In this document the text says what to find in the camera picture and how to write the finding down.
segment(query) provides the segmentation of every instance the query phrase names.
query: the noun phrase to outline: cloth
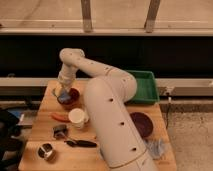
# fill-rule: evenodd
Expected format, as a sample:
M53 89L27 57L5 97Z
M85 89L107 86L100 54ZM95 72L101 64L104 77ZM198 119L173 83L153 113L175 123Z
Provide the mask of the cloth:
M162 139L159 140L144 140L146 147L149 150L151 157L159 159L165 153L165 144Z

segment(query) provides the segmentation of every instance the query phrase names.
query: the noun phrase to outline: black cable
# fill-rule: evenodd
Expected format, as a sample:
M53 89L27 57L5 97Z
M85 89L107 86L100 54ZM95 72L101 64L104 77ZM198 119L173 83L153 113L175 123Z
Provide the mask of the black cable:
M166 110L166 129L168 129L168 126L169 126L169 112L170 112L170 109L171 109L171 103L169 102L168 108Z

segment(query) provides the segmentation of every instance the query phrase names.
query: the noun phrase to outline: floor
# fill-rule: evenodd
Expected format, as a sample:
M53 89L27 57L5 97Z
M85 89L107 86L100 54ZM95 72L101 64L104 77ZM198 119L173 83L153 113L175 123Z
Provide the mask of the floor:
M0 107L8 107L8 102ZM178 171L212 171L213 168L213 100L167 100L160 102L161 111L168 122L168 134L174 150ZM30 134L29 125L36 116L35 110L25 110L25 125L20 139ZM16 171L17 166L9 171Z

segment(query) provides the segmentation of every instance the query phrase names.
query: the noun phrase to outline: chair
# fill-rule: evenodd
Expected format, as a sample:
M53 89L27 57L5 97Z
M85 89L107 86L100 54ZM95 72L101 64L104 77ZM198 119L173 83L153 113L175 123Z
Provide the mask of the chair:
M22 141L12 137L19 119L6 110L0 109L0 170L19 163L21 157L15 156L3 160L6 151L19 151L22 147Z

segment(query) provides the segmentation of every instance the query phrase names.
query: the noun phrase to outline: black wall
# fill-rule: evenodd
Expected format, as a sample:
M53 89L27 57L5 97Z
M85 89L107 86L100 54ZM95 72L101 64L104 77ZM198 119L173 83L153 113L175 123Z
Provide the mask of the black wall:
M213 37L0 36L0 77L57 77L61 49L157 78L213 77Z

